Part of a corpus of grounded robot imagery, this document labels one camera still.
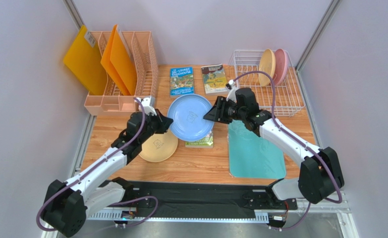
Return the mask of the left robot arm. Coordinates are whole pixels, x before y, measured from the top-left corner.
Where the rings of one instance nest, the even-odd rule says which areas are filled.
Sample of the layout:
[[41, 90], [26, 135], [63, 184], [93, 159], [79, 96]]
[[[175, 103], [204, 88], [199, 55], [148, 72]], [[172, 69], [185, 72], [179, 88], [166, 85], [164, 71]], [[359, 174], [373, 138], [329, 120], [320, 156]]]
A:
[[133, 113], [126, 129], [97, 161], [68, 180], [56, 179], [49, 185], [36, 216], [37, 226], [69, 238], [79, 232], [89, 216], [119, 203], [127, 190], [126, 181], [115, 178], [104, 187], [101, 184], [136, 158], [152, 135], [166, 133], [172, 123], [173, 119], [159, 110]]

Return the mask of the pink plate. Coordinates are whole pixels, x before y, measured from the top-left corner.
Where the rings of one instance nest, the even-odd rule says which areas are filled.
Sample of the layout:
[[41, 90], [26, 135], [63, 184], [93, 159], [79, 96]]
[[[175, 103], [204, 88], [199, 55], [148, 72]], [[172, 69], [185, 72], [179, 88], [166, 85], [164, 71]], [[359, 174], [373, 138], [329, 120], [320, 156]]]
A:
[[274, 74], [274, 85], [280, 85], [284, 81], [288, 70], [288, 55], [284, 49], [277, 49], [275, 52], [276, 68]]

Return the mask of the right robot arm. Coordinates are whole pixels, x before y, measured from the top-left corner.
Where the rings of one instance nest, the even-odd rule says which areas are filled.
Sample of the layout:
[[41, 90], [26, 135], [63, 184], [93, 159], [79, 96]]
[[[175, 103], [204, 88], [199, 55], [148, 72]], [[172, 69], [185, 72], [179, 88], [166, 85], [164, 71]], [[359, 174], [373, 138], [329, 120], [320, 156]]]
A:
[[203, 118], [224, 124], [234, 120], [243, 122], [247, 130], [276, 145], [300, 168], [298, 178], [279, 179], [270, 184], [268, 193], [271, 196], [277, 200], [305, 198], [317, 204], [337, 193], [338, 199], [331, 199], [331, 202], [342, 202], [340, 189], [344, 186], [344, 178], [334, 149], [321, 149], [293, 133], [272, 112], [259, 107], [250, 88], [232, 89], [230, 93], [233, 97], [217, 97]]

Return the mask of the blue plate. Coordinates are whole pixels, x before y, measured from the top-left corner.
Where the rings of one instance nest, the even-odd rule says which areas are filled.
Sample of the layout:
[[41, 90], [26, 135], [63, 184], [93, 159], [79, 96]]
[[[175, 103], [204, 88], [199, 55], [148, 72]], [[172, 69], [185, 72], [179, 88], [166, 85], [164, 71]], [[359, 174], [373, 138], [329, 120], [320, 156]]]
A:
[[212, 108], [205, 97], [198, 94], [183, 95], [176, 98], [170, 105], [167, 117], [173, 119], [170, 130], [183, 141], [200, 140], [214, 127], [214, 122], [203, 119]]

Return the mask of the beige plate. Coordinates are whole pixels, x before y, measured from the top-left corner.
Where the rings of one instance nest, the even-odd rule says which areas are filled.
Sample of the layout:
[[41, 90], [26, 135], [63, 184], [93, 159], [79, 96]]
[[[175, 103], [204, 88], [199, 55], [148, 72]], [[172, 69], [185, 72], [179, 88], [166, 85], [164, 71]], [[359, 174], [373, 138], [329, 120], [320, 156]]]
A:
[[178, 138], [169, 130], [154, 134], [142, 144], [139, 156], [147, 162], [158, 163], [170, 158], [178, 147]]

